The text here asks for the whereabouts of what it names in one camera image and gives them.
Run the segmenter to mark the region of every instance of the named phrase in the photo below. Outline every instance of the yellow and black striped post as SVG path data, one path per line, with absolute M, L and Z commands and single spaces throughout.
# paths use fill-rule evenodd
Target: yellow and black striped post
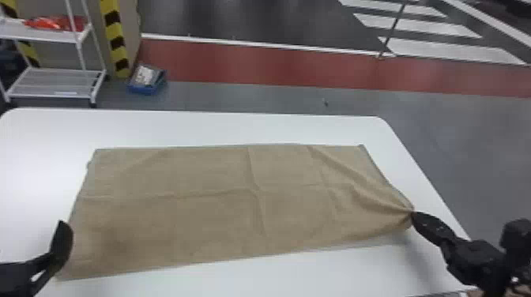
M 100 0 L 101 15 L 104 18 L 105 35 L 111 48 L 111 60 L 117 77 L 128 77 L 131 73 L 123 37 L 118 0 Z
M 16 0 L 0 0 L 0 5 L 7 17 L 18 18 Z M 18 41 L 18 47 L 33 67 L 40 67 L 39 56 L 30 42 Z

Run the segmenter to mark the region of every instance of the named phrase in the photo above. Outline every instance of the metal shelf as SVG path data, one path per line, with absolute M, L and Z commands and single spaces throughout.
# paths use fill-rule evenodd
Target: metal shelf
M 27 65 L 26 70 L 8 90 L 0 81 L 0 93 L 7 104 L 11 103 L 12 98 L 78 98 L 88 99 L 90 107 L 96 108 L 96 96 L 107 70 L 86 0 L 81 0 L 81 5 L 88 21 L 83 32 L 31 28 L 24 24 L 24 20 L 7 17 L 0 7 L 0 39 L 74 44 L 81 65 L 80 70 L 33 68 L 28 58 L 22 55 Z M 65 6 L 70 27 L 76 28 L 70 0 L 65 0 Z M 82 45 L 89 33 L 94 39 L 102 70 L 87 70 Z M 15 42 L 15 45 L 18 51 L 22 52 L 21 45 L 18 42 Z
M 4 17 L 0 20 L 0 39 L 44 41 L 54 43 L 82 43 L 92 30 L 92 24 L 85 25 L 83 32 L 34 29 L 26 26 L 24 20 Z
M 80 98 L 95 96 L 106 70 L 27 68 L 7 91 L 11 97 Z

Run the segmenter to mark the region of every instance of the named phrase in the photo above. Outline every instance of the beige towel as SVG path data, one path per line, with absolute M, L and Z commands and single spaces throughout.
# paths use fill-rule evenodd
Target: beige towel
M 363 146 L 99 149 L 61 278 L 341 245 L 410 226 Z

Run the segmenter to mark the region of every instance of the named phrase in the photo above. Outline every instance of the red floor stripe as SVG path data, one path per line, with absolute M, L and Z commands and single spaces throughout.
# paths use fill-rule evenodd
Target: red floor stripe
M 139 61 L 168 70 L 170 81 L 365 88 L 531 97 L 531 69 L 427 58 L 144 39 Z

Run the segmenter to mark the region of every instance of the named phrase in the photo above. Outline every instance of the white floor marking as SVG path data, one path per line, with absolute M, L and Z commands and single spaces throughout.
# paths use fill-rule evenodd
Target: white floor marking
M 214 39 L 214 38 L 201 38 L 201 37 L 188 37 L 188 36 L 173 36 L 173 35 L 163 35 L 155 33 L 142 33 L 143 39 L 154 39 L 154 40 L 172 40 L 172 41 L 183 41 L 189 43 L 214 43 L 214 44 L 223 44 L 223 45 L 234 45 L 242 47 L 265 47 L 265 48 L 276 48 L 281 50 L 297 50 L 297 51 L 319 51 L 325 53 L 334 53 L 334 54 L 350 54 L 350 55 L 371 55 L 376 56 L 379 54 L 378 51 L 363 51 L 363 50 L 351 50 L 343 48 L 332 48 L 332 47 L 307 47 L 302 45 L 291 45 L 291 44 L 281 44 L 281 43 L 259 43 L 252 41 L 240 41 L 232 39 Z M 391 53 L 384 53 L 385 57 L 394 57 Z
M 383 42 L 385 37 L 379 37 L 379 39 Z M 397 55 L 525 65 L 521 59 L 497 47 L 478 47 L 398 38 L 393 38 L 387 47 Z
M 453 7 L 462 10 L 463 12 L 469 14 L 476 19 L 483 21 L 484 23 L 490 25 L 493 28 L 500 30 L 501 32 L 509 35 L 510 37 L 520 41 L 521 43 L 531 47 L 531 36 L 525 34 L 524 32 L 509 26 L 508 24 L 503 23 L 495 19 L 494 17 L 489 16 L 486 13 L 479 11 L 478 9 L 473 8 L 472 6 L 461 2 L 459 0 L 442 0 Z
M 361 7 L 368 9 L 379 9 L 386 11 L 398 11 L 400 9 L 400 3 L 375 1 L 375 0 L 341 0 L 344 6 L 349 7 Z M 405 13 L 422 14 L 424 16 L 433 17 L 445 17 L 444 13 L 439 12 L 437 9 L 428 6 L 406 5 L 404 9 Z
M 354 13 L 354 16 L 356 16 L 364 25 L 372 28 L 389 29 L 394 22 L 394 17 L 379 17 L 363 13 Z M 460 24 L 447 24 L 434 21 L 417 21 L 404 18 L 398 21 L 397 30 L 481 38 L 480 35 Z

